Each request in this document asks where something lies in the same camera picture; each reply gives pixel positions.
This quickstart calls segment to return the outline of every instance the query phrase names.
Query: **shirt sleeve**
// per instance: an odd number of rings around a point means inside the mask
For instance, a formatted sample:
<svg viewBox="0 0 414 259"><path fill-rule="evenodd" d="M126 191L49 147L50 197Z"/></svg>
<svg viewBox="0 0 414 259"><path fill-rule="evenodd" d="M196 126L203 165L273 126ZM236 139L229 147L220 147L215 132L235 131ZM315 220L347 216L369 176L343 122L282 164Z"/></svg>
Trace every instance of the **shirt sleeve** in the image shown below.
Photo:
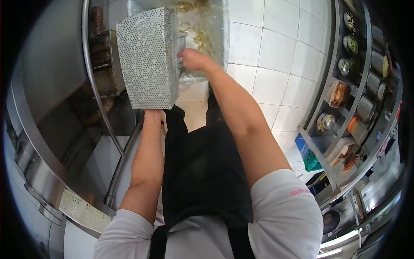
<svg viewBox="0 0 414 259"><path fill-rule="evenodd" d="M118 210L95 245L94 258L147 259L154 227L142 216Z"/></svg>
<svg viewBox="0 0 414 259"><path fill-rule="evenodd" d="M316 258L323 234L315 198L295 173L271 172L251 189L255 222L249 240L256 258Z"/></svg>

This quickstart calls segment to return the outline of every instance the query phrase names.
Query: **orange lid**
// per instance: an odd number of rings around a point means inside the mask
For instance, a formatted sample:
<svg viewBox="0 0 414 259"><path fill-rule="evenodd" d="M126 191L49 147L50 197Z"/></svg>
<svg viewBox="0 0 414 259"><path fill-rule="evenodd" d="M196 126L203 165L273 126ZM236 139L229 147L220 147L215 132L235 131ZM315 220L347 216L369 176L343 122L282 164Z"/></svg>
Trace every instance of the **orange lid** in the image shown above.
<svg viewBox="0 0 414 259"><path fill-rule="evenodd" d="M349 133L351 133L351 126L352 124L354 124L355 121L356 121L356 117L353 117L351 122L348 124L347 130L349 131Z"/></svg>

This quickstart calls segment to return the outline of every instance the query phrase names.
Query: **green cloth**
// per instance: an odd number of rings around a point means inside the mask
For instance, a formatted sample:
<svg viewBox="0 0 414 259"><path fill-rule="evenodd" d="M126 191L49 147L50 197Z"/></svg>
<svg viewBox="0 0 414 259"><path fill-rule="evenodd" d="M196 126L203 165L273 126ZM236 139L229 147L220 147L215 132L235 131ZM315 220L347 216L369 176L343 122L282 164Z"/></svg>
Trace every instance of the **green cloth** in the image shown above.
<svg viewBox="0 0 414 259"><path fill-rule="evenodd" d="M322 169L322 166L320 165L318 159L316 158L315 154L310 149L308 150L308 153L303 159L303 162L305 163L305 170L307 172Z"/></svg>

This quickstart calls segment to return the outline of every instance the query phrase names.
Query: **black apron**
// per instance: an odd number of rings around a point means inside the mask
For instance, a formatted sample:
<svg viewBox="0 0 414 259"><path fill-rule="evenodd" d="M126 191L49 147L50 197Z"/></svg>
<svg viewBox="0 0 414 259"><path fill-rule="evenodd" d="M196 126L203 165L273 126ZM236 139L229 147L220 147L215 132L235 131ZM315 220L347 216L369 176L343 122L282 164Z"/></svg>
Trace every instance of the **black apron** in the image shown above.
<svg viewBox="0 0 414 259"><path fill-rule="evenodd" d="M233 136L217 109L214 96L209 97L207 125L191 133L184 111L176 106L166 111L165 225L151 238L150 259L163 259L169 230L196 215L219 216L227 226L234 258L255 258L248 238L248 223L253 222L250 189Z"/></svg>

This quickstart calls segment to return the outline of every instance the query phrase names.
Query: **white shirt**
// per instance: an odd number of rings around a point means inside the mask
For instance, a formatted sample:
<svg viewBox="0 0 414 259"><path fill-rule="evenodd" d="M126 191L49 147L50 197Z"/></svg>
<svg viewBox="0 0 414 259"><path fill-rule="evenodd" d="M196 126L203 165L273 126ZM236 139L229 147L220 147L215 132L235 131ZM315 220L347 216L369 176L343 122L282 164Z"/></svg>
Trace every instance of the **white shirt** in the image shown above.
<svg viewBox="0 0 414 259"><path fill-rule="evenodd" d="M274 171L252 187L255 222L248 236L256 259L316 258L322 239L319 206L308 188L288 169ZM152 225L142 216L118 210L99 238L96 259L147 259ZM193 216L168 233L166 259L232 259L227 228L215 216Z"/></svg>

